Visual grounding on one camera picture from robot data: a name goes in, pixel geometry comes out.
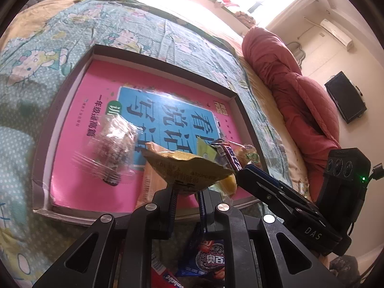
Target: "snack bag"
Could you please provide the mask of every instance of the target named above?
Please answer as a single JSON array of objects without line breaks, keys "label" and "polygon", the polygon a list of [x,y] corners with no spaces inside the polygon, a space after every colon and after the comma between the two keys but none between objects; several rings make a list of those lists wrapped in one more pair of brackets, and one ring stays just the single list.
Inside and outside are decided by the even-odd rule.
[{"label": "snack bag", "polygon": [[176,277],[199,276],[214,285],[225,281],[224,242],[204,240],[200,223],[197,223],[179,261]]},{"label": "snack bag", "polygon": [[[153,152],[168,151],[168,149],[157,145],[154,142],[145,143],[147,148]],[[135,209],[152,201],[155,192],[167,187],[166,181],[146,162],[143,174],[143,183]]]},{"label": "snack bag", "polygon": [[187,152],[157,153],[143,149],[141,153],[168,185],[186,195],[206,189],[233,173],[215,162]]},{"label": "snack bag", "polygon": [[184,288],[176,277],[159,261],[153,251],[151,266],[151,288]]},{"label": "snack bag", "polygon": [[224,196],[232,196],[237,191],[236,177],[234,174],[231,174],[229,177],[218,181],[218,185],[220,186]]}]

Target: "clear plastic packaging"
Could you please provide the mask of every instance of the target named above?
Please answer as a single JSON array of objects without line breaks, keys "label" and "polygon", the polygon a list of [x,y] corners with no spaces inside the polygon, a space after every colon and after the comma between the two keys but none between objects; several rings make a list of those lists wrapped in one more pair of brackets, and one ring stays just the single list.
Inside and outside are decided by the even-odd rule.
[{"label": "clear plastic packaging", "polygon": [[304,178],[304,181],[300,179],[299,181],[299,194],[309,200],[311,200],[310,197],[310,188],[308,185],[308,179]]},{"label": "clear plastic packaging", "polygon": [[104,115],[98,124],[99,132],[74,159],[85,171],[116,186],[122,174],[131,173],[136,142],[142,130],[121,115]]},{"label": "clear plastic packaging", "polygon": [[234,152],[239,160],[241,167],[245,167],[248,163],[252,163],[259,169],[263,169],[257,150],[252,145],[241,145],[232,141],[229,141],[231,146],[234,147]]}]

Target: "pink blanket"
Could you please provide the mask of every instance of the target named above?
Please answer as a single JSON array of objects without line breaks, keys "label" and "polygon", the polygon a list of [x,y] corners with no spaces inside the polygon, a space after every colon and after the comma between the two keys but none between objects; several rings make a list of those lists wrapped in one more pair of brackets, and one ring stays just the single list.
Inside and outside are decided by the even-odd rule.
[{"label": "pink blanket", "polygon": [[302,76],[291,52],[273,33],[252,28],[242,49],[246,61],[271,90],[288,132],[302,153],[315,201],[328,153],[340,148],[336,106],[317,82]]}]

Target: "oreo cookie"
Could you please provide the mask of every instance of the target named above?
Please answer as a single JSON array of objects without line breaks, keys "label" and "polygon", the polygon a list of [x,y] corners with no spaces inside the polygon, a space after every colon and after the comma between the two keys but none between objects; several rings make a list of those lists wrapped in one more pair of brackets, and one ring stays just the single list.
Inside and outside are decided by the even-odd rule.
[{"label": "oreo cookie", "polygon": [[119,184],[120,179],[121,179],[120,174],[118,174],[114,170],[108,169],[106,170],[102,180],[111,186],[116,186],[117,184]]},{"label": "oreo cookie", "polygon": [[176,277],[199,276],[215,286],[223,286],[225,278],[223,240],[204,240],[200,223],[197,223],[182,258]]}]

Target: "blue snack package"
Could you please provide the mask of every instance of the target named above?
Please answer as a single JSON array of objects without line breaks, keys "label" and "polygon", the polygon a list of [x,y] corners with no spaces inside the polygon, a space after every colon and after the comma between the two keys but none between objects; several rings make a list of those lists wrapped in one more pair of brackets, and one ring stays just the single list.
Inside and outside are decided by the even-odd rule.
[{"label": "blue snack package", "polygon": [[215,285],[224,285],[225,278],[223,240],[204,240],[197,223],[179,261],[176,277],[199,276]]}]

